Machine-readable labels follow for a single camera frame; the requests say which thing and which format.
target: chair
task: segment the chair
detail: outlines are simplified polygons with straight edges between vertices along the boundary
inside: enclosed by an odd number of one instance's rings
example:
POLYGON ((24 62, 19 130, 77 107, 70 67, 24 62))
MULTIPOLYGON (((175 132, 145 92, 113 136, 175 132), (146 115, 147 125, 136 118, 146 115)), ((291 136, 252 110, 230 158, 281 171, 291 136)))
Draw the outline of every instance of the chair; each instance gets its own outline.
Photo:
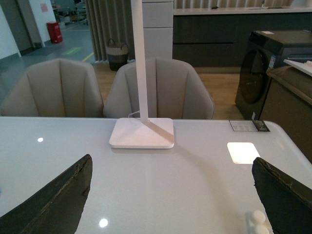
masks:
MULTIPOLYGON (((84 3, 77 3, 76 4, 76 12, 77 12, 78 23, 80 23, 80 16, 87 17, 86 6, 84 3)), ((88 23, 87 19, 83 19, 82 21, 83 21, 83 23, 88 23)))
MULTIPOLYGON (((212 119, 214 102, 190 64, 174 59, 147 59, 146 83, 149 117, 212 119)), ((104 116, 128 117, 138 110, 137 72, 133 62, 118 70, 104 105, 104 116)))
POLYGON ((28 67, 2 103, 1 115, 103 117, 93 66, 59 58, 28 67))

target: white knob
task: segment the white knob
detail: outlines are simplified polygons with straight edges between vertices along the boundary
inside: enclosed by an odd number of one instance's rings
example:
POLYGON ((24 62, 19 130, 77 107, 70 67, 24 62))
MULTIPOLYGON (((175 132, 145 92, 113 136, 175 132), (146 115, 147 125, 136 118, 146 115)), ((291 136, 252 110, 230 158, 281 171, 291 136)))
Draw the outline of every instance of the white knob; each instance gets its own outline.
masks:
POLYGON ((253 214, 252 214, 252 222, 254 225, 257 225, 257 224, 263 224, 265 222, 265 215, 263 212, 261 211, 254 211, 253 214))
POLYGON ((263 225, 257 225, 254 228, 254 234, 270 234, 269 230, 263 225))

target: curtain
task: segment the curtain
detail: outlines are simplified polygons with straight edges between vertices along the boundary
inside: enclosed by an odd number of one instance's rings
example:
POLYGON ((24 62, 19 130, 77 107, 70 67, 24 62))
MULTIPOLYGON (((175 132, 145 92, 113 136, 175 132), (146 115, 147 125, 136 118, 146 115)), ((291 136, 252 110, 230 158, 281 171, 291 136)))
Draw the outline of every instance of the curtain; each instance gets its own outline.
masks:
POLYGON ((128 59, 134 59, 134 39, 130 0, 84 0, 96 61, 107 60, 109 39, 126 43, 128 59))

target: washing machine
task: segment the washing machine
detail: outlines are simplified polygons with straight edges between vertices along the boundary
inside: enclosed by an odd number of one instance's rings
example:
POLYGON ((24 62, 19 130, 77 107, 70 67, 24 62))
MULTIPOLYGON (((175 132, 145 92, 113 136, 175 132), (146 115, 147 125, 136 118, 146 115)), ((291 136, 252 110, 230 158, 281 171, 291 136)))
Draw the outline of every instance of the washing machine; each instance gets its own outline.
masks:
POLYGON ((260 119, 271 83, 266 71, 286 66, 284 59, 312 60, 312 33, 305 30, 251 32, 235 99, 245 119, 260 119))

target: basket handle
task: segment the basket handle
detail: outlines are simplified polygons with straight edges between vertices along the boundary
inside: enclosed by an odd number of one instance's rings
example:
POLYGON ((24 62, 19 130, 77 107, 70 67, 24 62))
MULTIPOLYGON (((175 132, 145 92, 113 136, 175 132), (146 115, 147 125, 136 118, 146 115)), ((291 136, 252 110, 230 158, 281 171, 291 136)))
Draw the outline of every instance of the basket handle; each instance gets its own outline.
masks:
POLYGON ((116 45, 115 41, 114 41, 112 38, 110 38, 110 39, 108 40, 107 44, 109 45, 109 43, 111 42, 111 40, 113 41, 113 44, 116 45))
POLYGON ((124 45, 126 45, 127 48, 129 48, 128 45, 127 45, 127 43, 123 43, 123 44, 121 45, 121 47, 120 47, 120 50, 122 50, 122 47, 123 47, 124 45))

